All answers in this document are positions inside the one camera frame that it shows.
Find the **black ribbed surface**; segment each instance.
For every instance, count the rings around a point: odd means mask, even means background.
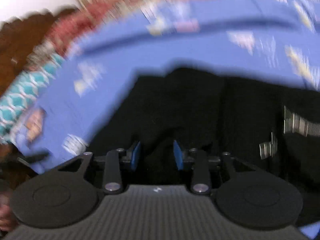
[[[209,198],[184,186],[130,186],[104,198],[81,222],[59,229],[20,226],[6,240],[303,240],[296,228],[260,232],[242,228],[218,213]]]

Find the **metal screw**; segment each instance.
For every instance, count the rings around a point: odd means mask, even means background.
[[[104,188],[108,191],[116,191],[118,189],[121,188],[120,184],[119,183],[116,183],[116,182],[110,182],[110,183],[107,183]]]
[[[208,189],[209,189],[209,186],[207,184],[203,184],[203,183],[195,184],[193,186],[193,190],[195,192],[199,192],[199,193],[207,192]]]

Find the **circular disc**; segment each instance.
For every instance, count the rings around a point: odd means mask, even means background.
[[[290,183],[263,172],[243,172],[223,184],[216,195],[220,211],[231,221],[255,229],[295,223],[303,205]]]
[[[52,171],[20,185],[13,192],[10,205],[23,224],[59,228],[89,215],[97,200],[95,187],[80,175]]]

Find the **teal patterned fabric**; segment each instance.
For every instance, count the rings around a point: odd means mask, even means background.
[[[54,79],[57,69],[63,62],[58,54],[52,54],[52,60],[39,71],[23,71],[0,98],[0,143],[6,140],[6,134],[16,123],[23,111],[30,107],[41,91]]]

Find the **black fabric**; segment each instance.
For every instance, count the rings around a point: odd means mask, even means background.
[[[284,136],[283,106],[320,122],[320,94],[181,67],[165,77],[138,78],[87,150],[105,155],[140,140],[143,155],[136,182],[148,184],[181,182],[172,153],[174,139],[186,148],[229,151],[298,187],[304,196],[299,224],[318,219],[320,138]],[[278,155],[261,160],[259,144],[270,141],[271,132],[278,139]]]
[[[318,232],[318,234],[317,234],[316,238],[314,238],[314,240],[320,240],[320,230],[319,230],[319,232]]]
[[[223,78],[188,68],[166,77],[141,76],[88,151],[105,155],[114,148],[128,148],[139,139],[144,155],[137,173],[143,182],[180,183],[173,140],[187,148],[212,143],[217,137],[223,87]]]

